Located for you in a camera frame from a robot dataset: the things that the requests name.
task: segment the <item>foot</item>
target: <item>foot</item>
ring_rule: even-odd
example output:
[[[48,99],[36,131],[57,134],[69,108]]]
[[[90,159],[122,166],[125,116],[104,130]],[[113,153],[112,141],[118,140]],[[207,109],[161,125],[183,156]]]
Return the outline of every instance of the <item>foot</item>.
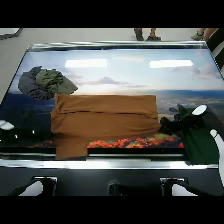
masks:
[[[204,38],[204,33],[200,35],[198,34],[198,32],[194,36],[191,37],[191,39],[193,40],[203,40],[203,38]]]
[[[144,38],[142,36],[142,30],[138,30],[137,28],[134,28],[134,31],[135,31],[136,39],[138,41],[143,41]]]
[[[157,37],[157,36],[148,36],[146,41],[160,41],[161,37]]]

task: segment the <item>table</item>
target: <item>table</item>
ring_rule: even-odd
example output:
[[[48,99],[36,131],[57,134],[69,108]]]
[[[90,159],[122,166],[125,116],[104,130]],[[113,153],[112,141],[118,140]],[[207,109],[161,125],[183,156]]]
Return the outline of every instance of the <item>table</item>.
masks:
[[[61,71],[78,86],[74,94],[156,95],[159,117],[170,119],[173,113],[169,108],[178,103],[187,107],[207,104],[224,122],[223,77],[203,41],[34,44],[26,50],[0,108],[0,120],[15,126],[10,136],[0,134],[1,162],[9,166],[16,166],[18,161],[24,159],[32,160],[27,163],[28,167],[35,167],[35,164],[51,167],[56,164],[53,161],[55,145],[50,132],[50,112],[54,108],[54,99],[33,100],[18,89],[22,73],[35,66]],[[31,138],[23,139],[24,132],[29,132]],[[157,162],[151,162],[150,166],[156,169],[174,168],[173,164],[179,168],[189,168],[185,166],[186,154],[177,136],[156,134],[148,140],[151,139],[155,142],[154,147],[141,151],[127,148],[90,149],[91,156],[87,160],[92,163],[88,166],[140,166],[144,169],[148,167],[148,161],[153,160]],[[114,165],[105,163],[105,157],[116,158],[116,162]],[[93,158],[101,163],[94,163]],[[136,163],[128,163],[130,158]],[[74,164],[65,162],[56,166],[77,167]]]

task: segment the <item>crumpled gray-green cloth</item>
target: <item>crumpled gray-green cloth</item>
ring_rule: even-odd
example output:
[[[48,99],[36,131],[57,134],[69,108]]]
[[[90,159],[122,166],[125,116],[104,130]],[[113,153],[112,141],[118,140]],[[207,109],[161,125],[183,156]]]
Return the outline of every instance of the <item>crumpled gray-green cloth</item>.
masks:
[[[51,91],[53,94],[71,94],[78,89],[77,86],[75,86],[56,69],[41,69],[41,71],[36,75],[36,83],[44,89]]]

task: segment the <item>brown shirt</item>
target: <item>brown shirt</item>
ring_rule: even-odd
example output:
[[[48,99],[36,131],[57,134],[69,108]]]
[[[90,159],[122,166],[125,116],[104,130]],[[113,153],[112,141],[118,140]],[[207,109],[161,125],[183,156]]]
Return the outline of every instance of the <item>brown shirt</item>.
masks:
[[[86,156],[90,140],[147,136],[160,128],[155,96],[56,94],[55,101],[57,159]]]

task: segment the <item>brown cloth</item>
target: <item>brown cloth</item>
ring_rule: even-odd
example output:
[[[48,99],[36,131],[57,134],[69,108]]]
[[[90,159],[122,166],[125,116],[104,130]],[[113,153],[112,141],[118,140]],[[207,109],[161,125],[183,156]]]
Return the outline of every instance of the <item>brown cloth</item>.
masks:
[[[55,95],[56,158],[87,155],[90,140],[147,136],[159,130],[155,96]]]

